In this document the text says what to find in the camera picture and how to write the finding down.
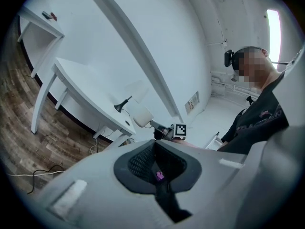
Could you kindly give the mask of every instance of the ear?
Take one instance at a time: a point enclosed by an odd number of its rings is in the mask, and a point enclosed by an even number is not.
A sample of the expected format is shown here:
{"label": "ear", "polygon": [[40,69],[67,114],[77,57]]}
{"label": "ear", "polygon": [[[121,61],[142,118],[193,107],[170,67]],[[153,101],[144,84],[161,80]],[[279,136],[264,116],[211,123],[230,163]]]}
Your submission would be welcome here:
{"label": "ear", "polygon": [[269,53],[268,53],[268,51],[267,51],[266,49],[263,49],[263,48],[262,48],[262,53],[263,53],[263,55],[264,55],[266,58],[269,56]]}

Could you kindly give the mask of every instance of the black strap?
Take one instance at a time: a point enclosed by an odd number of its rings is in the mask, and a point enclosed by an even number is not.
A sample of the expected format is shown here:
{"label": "black strap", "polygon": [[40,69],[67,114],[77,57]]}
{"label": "black strap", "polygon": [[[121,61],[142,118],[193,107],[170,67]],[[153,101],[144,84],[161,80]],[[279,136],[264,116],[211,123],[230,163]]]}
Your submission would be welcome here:
{"label": "black strap", "polygon": [[162,182],[156,184],[156,196],[155,199],[163,211],[177,223],[182,221],[192,214],[187,210],[179,208],[175,194],[172,192],[170,183],[164,179]]}

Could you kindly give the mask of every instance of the table leg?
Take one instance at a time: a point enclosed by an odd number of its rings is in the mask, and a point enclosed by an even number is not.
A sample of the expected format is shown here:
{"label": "table leg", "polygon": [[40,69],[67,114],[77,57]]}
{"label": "table leg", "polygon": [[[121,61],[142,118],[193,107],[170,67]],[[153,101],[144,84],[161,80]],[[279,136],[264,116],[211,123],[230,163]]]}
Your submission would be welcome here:
{"label": "table leg", "polygon": [[121,145],[123,142],[125,142],[127,139],[129,138],[129,136],[125,135],[125,134],[121,134],[116,140],[114,140],[113,143],[111,143],[108,147],[106,147],[104,150],[108,150],[110,148],[113,147],[118,147],[119,145]]}
{"label": "table leg", "polygon": [[24,36],[25,32],[26,32],[26,31],[27,31],[27,29],[29,28],[29,25],[30,25],[30,24],[31,24],[31,22],[27,23],[27,25],[25,26],[25,28],[24,28],[23,32],[21,33],[21,35],[19,36],[19,38],[18,38],[18,40],[17,40],[17,42],[18,42],[18,43],[20,43],[20,42],[21,42],[21,40],[22,40],[22,38],[23,38],[23,36]]}
{"label": "table leg", "polygon": [[53,82],[55,81],[55,79],[56,79],[56,74],[55,74],[55,72],[51,71],[50,75],[48,75],[48,78],[42,84],[41,89],[38,93],[36,103],[35,103],[35,106],[34,106],[34,111],[33,111],[32,125],[31,125],[31,128],[30,128],[30,130],[33,133],[37,132],[38,116],[40,116],[40,114],[41,114],[43,103],[44,103],[44,101],[47,97],[47,94],[48,94]]}
{"label": "table leg", "polygon": [[99,135],[101,135],[103,133],[103,131],[106,129],[106,126],[102,126],[99,130],[96,131],[96,133],[94,134],[93,138],[96,139],[98,138]]}
{"label": "table leg", "polygon": [[59,100],[57,101],[57,104],[55,105],[55,109],[58,110],[62,101],[64,100],[65,96],[67,95],[67,88],[65,88],[65,90],[62,92],[61,97],[59,98]]}
{"label": "table leg", "polygon": [[46,51],[44,52],[44,54],[39,58],[36,66],[33,68],[32,73],[30,74],[30,76],[32,78],[35,77],[36,73],[38,72],[38,70],[40,69],[40,67],[42,66],[43,61],[45,60],[45,58],[47,57],[48,53],[51,51],[51,49],[54,47],[54,45],[61,39],[62,37],[56,37],[54,38],[48,45]]}

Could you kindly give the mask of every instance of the window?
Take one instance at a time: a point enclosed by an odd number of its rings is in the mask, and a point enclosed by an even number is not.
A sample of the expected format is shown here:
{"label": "window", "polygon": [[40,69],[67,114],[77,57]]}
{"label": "window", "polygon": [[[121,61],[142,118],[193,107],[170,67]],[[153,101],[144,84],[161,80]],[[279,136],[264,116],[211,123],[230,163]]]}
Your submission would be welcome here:
{"label": "window", "polygon": [[278,62],[281,51],[281,24],[280,17],[277,11],[267,10],[270,31],[270,52],[269,58],[273,62]]}

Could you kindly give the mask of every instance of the white table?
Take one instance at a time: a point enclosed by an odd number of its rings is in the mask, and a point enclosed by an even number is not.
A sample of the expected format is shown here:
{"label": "white table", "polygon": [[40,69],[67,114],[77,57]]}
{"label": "white table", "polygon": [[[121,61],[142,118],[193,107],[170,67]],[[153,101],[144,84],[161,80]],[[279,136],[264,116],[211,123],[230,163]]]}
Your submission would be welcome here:
{"label": "white table", "polygon": [[136,133],[130,117],[116,111],[113,106],[118,102],[110,93],[106,92],[98,76],[90,70],[89,66],[61,58],[56,58],[55,64],[47,79],[43,81],[37,96],[31,125],[33,133],[37,132],[38,118],[41,114],[43,103],[56,77],[64,83],[66,88],[55,108],[58,109],[64,97],[69,94],[80,106],[105,123],[104,126],[97,130],[94,138],[102,134],[106,127],[113,131],[119,130],[122,132],[107,149],[112,146],[119,146]]}
{"label": "white table", "polygon": [[59,24],[54,19],[46,19],[42,15],[43,11],[45,11],[46,13],[54,12],[50,9],[48,4],[41,0],[27,0],[18,12],[19,16],[29,21],[29,23],[26,25],[23,32],[21,33],[20,37],[18,38],[18,42],[21,42],[24,34],[26,33],[31,23],[39,26],[40,28],[55,36],[55,38],[47,46],[47,49],[45,50],[43,55],[41,55],[41,57],[38,59],[36,65],[33,65],[33,71],[31,73],[32,78],[34,78],[35,74],[43,65],[43,62],[48,53],[59,42],[59,40],[64,37],[64,34],[59,27]]}

